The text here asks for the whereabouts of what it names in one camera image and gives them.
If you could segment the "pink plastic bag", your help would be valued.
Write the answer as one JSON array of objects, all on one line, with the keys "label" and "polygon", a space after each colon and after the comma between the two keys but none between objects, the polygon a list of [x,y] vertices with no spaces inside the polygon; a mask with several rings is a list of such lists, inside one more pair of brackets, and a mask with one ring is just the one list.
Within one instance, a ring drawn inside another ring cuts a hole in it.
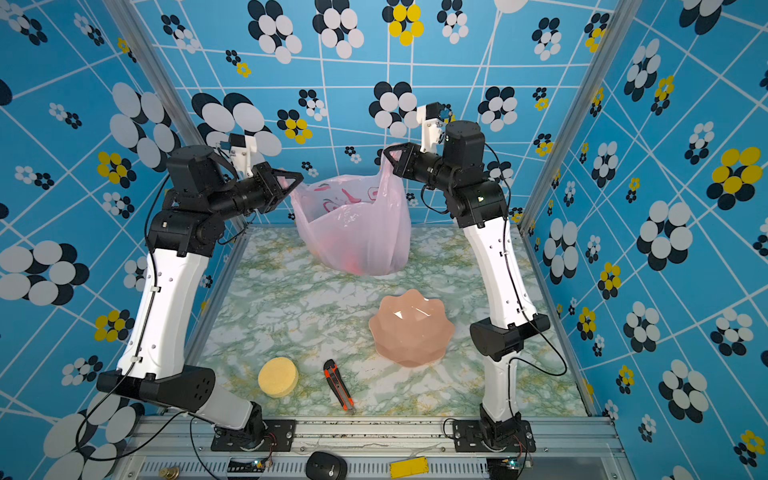
[{"label": "pink plastic bag", "polygon": [[403,181],[388,161],[372,176],[341,175],[301,184],[290,198],[301,239],[327,267],[383,276],[406,265],[410,212]]}]

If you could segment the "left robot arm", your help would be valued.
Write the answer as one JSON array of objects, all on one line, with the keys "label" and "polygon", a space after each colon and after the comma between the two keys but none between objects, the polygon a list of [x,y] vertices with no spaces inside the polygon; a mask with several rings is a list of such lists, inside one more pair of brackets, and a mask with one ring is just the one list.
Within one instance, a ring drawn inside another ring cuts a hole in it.
[{"label": "left robot arm", "polygon": [[267,436],[261,407],[228,391],[209,368],[187,364],[185,334],[195,291],[226,221],[273,211],[303,180],[267,162],[240,179],[225,179],[233,165],[214,148],[176,149],[167,161],[172,189],[148,224],[148,264],[136,324],[116,369],[99,375],[97,388],[176,408],[213,425],[226,445],[253,450]]}]

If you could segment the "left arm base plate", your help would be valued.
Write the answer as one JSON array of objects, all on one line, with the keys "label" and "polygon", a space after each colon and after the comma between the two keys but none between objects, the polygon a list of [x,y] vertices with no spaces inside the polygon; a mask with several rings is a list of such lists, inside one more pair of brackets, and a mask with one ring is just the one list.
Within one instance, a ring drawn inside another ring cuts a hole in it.
[{"label": "left arm base plate", "polygon": [[289,452],[295,437],[295,419],[267,419],[242,430],[214,428],[214,452]]}]

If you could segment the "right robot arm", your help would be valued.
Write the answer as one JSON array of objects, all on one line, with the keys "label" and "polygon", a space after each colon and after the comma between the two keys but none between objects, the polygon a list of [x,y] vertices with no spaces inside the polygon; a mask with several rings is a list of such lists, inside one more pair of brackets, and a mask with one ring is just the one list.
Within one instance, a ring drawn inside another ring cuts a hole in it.
[{"label": "right robot arm", "polygon": [[476,257],[490,307],[489,317],[470,327],[485,368],[479,427],[484,443],[500,450],[527,439],[516,402],[517,367],[524,361],[526,340],[543,334],[550,321],[527,294],[512,245],[508,202],[502,187],[485,175],[485,150],[477,123],[455,121],[446,126],[441,147],[392,145],[383,159],[396,176],[443,193],[448,214]]}]

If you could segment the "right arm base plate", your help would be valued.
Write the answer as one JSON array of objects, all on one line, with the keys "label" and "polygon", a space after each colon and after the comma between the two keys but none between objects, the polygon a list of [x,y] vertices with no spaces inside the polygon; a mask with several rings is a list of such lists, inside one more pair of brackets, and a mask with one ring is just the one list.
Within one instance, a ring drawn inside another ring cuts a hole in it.
[{"label": "right arm base plate", "polygon": [[525,420],[505,422],[455,420],[446,430],[458,453],[513,453],[537,451],[531,424]]}]

